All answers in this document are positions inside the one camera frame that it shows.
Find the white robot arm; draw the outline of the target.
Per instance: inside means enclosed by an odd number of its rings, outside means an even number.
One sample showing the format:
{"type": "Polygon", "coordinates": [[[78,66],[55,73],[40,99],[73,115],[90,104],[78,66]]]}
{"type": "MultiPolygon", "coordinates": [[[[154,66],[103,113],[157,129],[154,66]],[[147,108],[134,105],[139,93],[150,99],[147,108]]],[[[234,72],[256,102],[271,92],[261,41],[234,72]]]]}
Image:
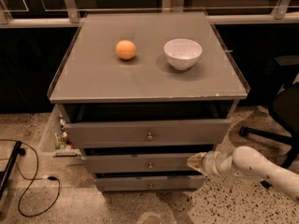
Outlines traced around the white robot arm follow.
{"type": "Polygon", "coordinates": [[[200,152],[190,156],[187,165],[205,176],[259,177],[299,203],[299,174],[274,164],[252,147],[200,152]]]}

